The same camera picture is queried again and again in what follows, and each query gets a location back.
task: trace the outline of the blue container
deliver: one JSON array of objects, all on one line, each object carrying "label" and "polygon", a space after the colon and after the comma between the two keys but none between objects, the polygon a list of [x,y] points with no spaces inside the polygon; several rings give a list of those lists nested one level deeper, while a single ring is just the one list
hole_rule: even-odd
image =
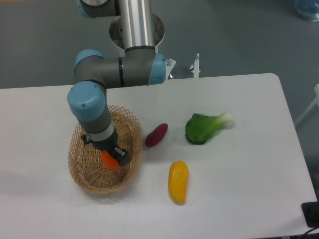
[{"label": "blue container", "polygon": [[308,21],[319,21],[319,0],[296,0],[297,12]]}]

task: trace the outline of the metal cylinder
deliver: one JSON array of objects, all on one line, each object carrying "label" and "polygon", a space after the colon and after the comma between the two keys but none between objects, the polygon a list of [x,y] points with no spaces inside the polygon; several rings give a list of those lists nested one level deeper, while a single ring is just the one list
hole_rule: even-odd
[{"label": "metal cylinder", "polygon": [[150,0],[119,0],[124,47],[155,46]]}]

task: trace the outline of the wicker basket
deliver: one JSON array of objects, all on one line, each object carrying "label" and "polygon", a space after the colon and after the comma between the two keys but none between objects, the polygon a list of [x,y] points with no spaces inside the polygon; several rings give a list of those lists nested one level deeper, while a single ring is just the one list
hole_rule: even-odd
[{"label": "wicker basket", "polygon": [[118,169],[107,169],[101,162],[101,151],[91,144],[85,145],[80,138],[84,131],[80,124],[75,127],[70,142],[68,163],[74,181],[88,192],[109,194],[126,187],[135,176],[142,154],[142,134],[136,117],[123,107],[109,106],[118,144],[125,148],[132,160]]}]

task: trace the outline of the purple sweet potato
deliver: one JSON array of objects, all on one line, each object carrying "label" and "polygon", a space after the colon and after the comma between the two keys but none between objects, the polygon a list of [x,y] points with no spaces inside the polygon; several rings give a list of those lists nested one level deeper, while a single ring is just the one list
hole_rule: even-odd
[{"label": "purple sweet potato", "polygon": [[161,123],[157,126],[153,132],[151,132],[145,139],[146,147],[154,147],[157,145],[163,138],[168,129],[167,123]]}]

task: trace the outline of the carrot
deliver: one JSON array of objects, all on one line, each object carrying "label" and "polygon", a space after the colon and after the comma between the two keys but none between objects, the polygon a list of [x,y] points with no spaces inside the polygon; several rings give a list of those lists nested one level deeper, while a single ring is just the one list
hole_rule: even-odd
[{"label": "carrot", "polygon": [[113,158],[106,150],[102,150],[101,152],[101,161],[108,169],[116,169],[120,167],[118,161]]}]

